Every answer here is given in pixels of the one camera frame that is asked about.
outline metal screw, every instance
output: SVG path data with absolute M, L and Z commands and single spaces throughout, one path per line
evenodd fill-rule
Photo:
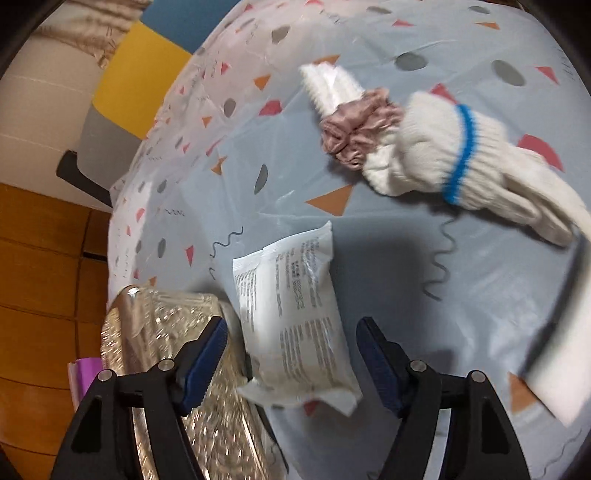
M 111 370 L 101 370 L 97 376 L 100 381 L 106 382 L 113 376 L 113 372 Z
M 174 360 L 170 358 L 165 358 L 158 363 L 158 368 L 163 372 L 167 372 L 168 370 L 172 370 L 174 368 Z
M 486 380 L 486 375 L 479 370 L 472 372 L 472 379 L 474 382 L 483 383 Z
M 422 360 L 413 360 L 410 362 L 410 368 L 415 372 L 424 372 L 427 369 L 427 364 Z

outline wet wipes package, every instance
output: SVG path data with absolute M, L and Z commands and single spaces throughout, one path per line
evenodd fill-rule
M 351 415 L 361 390 L 329 267 L 332 224 L 233 261 L 240 319 L 254 378 L 238 391 L 263 406 L 323 400 Z

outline pink scrunchie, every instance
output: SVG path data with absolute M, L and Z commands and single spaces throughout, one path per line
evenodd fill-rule
M 404 111 L 388 100 L 388 90 L 367 90 L 359 100 L 341 103 L 320 122 L 322 149 L 351 170 L 360 170 L 378 146 L 378 133 L 402 121 Z

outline beige curtain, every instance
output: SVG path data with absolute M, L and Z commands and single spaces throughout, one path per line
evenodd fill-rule
M 117 46 L 152 0 L 67 0 L 37 29 L 96 58 L 106 68 Z

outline wooden floor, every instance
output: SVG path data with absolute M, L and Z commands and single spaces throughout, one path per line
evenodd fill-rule
M 66 365 L 100 356 L 109 216 L 0 184 L 0 446 L 47 480 L 73 414 Z

